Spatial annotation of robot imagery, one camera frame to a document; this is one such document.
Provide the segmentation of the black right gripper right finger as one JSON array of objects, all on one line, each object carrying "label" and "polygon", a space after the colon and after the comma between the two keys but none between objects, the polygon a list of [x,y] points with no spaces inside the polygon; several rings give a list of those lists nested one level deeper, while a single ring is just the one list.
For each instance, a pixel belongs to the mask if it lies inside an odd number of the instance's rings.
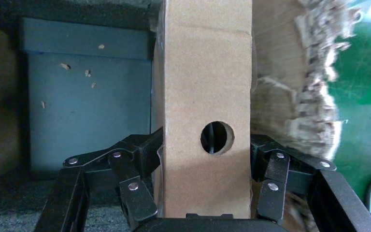
[{"label": "black right gripper right finger", "polygon": [[261,184],[256,216],[277,224],[285,199],[296,193],[306,200],[321,232],[371,232],[371,213],[329,160],[283,147],[267,135],[252,134],[251,176]]}]

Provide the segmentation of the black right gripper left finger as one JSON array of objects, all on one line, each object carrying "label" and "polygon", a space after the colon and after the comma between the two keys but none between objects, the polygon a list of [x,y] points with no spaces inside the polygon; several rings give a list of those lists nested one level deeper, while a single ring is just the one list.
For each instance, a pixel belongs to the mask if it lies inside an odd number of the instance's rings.
[{"label": "black right gripper left finger", "polygon": [[163,130],[130,135],[110,148],[64,160],[35,226],[37,232],[82,232],[90,195],[114,190],[132,231],[154,219],[157,206],[144,180],[159,166]]}]

